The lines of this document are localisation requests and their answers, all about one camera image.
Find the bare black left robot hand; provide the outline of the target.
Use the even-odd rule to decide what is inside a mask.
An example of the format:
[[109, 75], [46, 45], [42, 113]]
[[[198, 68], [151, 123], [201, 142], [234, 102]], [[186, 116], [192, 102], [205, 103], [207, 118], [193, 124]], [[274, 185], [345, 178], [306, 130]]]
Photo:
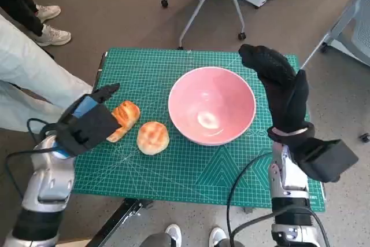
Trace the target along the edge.
[[82, 127], [104, 127], [108, 129], [119, 128], [119, 123], [104, 105], [118, 89], [119, 83], [108, 84], [95, 89], [90, 94], [84, 94], [76, 100], [59, 118], [58, 123], [72, 126], [75, 123], [82, 124]]

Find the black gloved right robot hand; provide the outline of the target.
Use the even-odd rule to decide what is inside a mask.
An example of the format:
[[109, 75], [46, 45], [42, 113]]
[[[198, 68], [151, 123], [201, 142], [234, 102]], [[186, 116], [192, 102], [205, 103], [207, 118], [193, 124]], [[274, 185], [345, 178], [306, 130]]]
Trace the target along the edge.
[[242, 64], [257, 73], [267, 95], [272, 127], [285, 133], [308, 128], [305, 121], [309, 87], [304, 70], [296, 72], [288, 59], [265, 46], [243, 44]]

